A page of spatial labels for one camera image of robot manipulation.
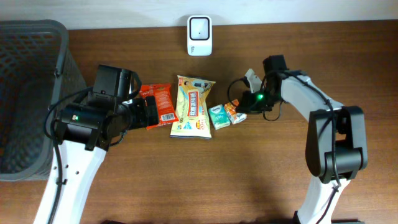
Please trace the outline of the red candy bag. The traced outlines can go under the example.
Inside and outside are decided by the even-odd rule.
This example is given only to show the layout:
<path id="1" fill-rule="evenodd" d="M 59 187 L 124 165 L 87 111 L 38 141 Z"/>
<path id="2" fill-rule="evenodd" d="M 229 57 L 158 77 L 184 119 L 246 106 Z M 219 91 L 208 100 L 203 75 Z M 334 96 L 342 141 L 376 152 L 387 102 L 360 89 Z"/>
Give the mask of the red candy bag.
<path id="1" fill-rule="evenodd" d="M 139 94 L 146 98 L 147 96 L 153 96 L 156 102 L 156 108 L 158 112 L 158 124 L 153 124 L 146 127 L 146 130 L 173 124 L 179 121 L 176 115 L 172 98 L 170 94 L 171 84 L 169 83 L 157 83 L 142 85 Z"/>

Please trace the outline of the teal tissue pack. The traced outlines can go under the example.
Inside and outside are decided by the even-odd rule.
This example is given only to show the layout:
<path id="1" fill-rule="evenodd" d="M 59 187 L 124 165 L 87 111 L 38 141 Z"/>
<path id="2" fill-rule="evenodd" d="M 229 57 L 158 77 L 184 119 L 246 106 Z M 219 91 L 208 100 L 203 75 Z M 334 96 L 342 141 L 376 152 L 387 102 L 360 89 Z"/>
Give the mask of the teal tissue pack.
<path id="1" fill-rule="evenodd" d="M 231 124 L 224 105 L 217 105 L 208 110 L 213 127 L 216 130 L 225 128 Z"/>

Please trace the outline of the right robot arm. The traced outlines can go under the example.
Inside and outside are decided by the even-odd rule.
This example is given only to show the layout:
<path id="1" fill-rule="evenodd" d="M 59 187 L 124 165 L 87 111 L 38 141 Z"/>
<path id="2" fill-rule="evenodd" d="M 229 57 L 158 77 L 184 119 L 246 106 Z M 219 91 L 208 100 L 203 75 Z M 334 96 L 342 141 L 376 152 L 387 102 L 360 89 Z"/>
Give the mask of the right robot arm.
<path id="1" fill-rule="evenodd" d="M 283 55 L 271 55 L 262 65 L 264 78 L 248 70 L 240 79 L 247 90 L 236 111 L 265 115 L 275 105 L 288 103 L 306 119 L 305 160 L 311 179 L 291 222 L 332 223 L 342 192 L 368 164 L 364 112 L 335 101 L 307 72 L 287 68 Z"/>

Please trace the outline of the orange tissue pack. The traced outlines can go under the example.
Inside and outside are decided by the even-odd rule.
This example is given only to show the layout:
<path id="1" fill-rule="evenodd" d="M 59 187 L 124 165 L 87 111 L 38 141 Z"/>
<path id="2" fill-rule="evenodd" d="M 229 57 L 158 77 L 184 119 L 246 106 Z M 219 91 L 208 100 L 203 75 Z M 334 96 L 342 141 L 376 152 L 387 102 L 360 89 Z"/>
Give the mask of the orange tissue pack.
<path id="1" fill-rule="evenodd" d="M 237 99 L 233 100 L 231 103 L 227 103 L 224 105 L 224 109 L 226 111 L 227 117 L 231 121 L 231 124 L 238 124 L 247 118 L 247 114 L 238 113 L 236 111 L 236 106 L 238 105 L 239 101 Z"/>

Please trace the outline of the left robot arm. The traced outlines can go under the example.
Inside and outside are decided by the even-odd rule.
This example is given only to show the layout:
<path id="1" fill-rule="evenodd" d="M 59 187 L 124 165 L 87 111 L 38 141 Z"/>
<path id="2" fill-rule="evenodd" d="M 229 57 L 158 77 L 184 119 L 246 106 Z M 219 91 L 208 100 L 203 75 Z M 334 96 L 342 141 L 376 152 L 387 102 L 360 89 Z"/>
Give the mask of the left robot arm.
<path id="1" fill-rule="evenodd" d="M 79 223 L 90 187 L 110 147 L 128 131 L 157 124 L 152 96 L 140 98 L 142 82 L 131 70 L 99 65 L 95 84 L 72 93 L 73 101 L 45 120 L 53 144 L 52 166 L 35 223 Z"/>

